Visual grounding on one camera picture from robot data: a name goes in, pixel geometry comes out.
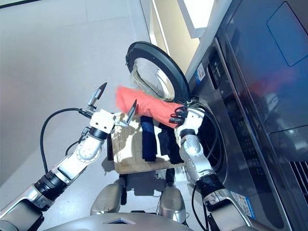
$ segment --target orange towel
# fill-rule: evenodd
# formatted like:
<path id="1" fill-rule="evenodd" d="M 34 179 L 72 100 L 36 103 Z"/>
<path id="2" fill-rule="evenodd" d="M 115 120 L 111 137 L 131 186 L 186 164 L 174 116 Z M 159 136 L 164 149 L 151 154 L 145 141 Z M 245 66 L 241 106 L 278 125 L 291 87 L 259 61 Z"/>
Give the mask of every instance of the orange towel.
<path id="1" fill-rule="evenodd" d="M 178 103 L 169 103 L 148 95 L 141 90 L 119 87 L 116 91 L 116 105 L 121 111 L 128 113 L 134 101 L 137 100 L 136 114 L 149 116 L 171 128 L 177 124 L 169 122 L 175 109 L 181 107 Z"/>

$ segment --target washing machine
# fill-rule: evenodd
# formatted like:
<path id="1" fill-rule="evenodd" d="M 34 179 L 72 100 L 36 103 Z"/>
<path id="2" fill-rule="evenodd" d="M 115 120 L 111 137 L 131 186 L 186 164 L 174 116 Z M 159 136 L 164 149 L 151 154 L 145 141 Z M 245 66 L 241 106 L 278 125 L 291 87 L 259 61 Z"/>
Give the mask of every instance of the washing machine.
<path id="1" fill-rule="evenodd" d="M 166 101 L 197 101 L 199 140 L 245 213 L 277 231 L 308 230 L 308 2 L 233 0 L 189 83 L 162 50 L 136 42 L 132 84 Z"/>

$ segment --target gray floor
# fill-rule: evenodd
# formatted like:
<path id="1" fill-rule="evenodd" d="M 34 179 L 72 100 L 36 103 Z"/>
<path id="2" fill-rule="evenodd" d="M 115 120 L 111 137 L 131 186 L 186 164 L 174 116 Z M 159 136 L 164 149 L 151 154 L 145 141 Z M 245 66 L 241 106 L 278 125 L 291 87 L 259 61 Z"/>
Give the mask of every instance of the gray floor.
<path id="1" fill-rule="evenodd" d="M 148 40 L 139 0 L 42 0 L 0 9 L 0 207 L 42 176 L 39 132 L 48 115 L 85 107 L 105 81 L 99 107 L 117 111 L 115 90 L 130 86 L 125 54 L 136 40 Z M 49 166 L 63 157 L 87 123 L 73 112 L 50 122 L 44 139 Z M 121 212 L 154 212 L 163 175 L 131 176 Z M 89 215 L 98 193 L 117 177 L 103 155 L 45 213 L 40 230 Z M 192 188 L 182 173 L 177 186 L 188 224 L 200 230 L 190 205 Z M 200 195 L 196 209 L 203 217 Z"/>

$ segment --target dark blue cloth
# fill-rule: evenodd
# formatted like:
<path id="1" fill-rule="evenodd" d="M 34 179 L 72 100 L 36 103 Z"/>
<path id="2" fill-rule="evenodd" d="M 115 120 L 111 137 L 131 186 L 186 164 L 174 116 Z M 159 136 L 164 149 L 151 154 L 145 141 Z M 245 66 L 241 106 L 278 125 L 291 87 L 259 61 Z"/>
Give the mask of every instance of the dark blue cloth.
<path id="1" fill-rule="evenodd" d="M 179 146 L 174 135 L 174 129 L 164 124 L 159 124 L 162 131 L 158 134 L 160 153 L 161 155 L 168 155 L 170 163 L 178 164 L 184 161 L 180 157 Z"/>
<path id="2" fill-rule="evenodd" d="M 145 161 L 156 160 L 157 143 L 154 133 L 153 119 L 147 116 L 140 117 L 142 127 L 142 158 Z"/>

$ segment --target beige mat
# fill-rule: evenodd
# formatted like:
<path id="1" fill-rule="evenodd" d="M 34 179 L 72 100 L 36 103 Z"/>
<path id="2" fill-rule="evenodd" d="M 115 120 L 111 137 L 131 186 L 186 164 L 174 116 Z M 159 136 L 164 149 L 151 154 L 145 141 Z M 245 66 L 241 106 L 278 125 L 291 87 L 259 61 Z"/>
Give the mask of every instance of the beige mat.
<path id="1" fill-rule="evenodd" d="M 117 115 L 120 120 L 126 119 L 127 115 Z M 120 174 L 145 172 L 158 169 L 166 169 L 184 166 L 183 163 L 173 165 L 167 155 L 161 155 L 158 134 L 161 129 L 159 123 L 154 121 L 154 132 L 157 142 L 157 155 L 155 162 L 147 162 L 142 158 L 142 128 L 140 117 L 134 116 L 128 128 L 116 126 L 112 134 L 112 148 L 114 152 L 115 170 Z"/>

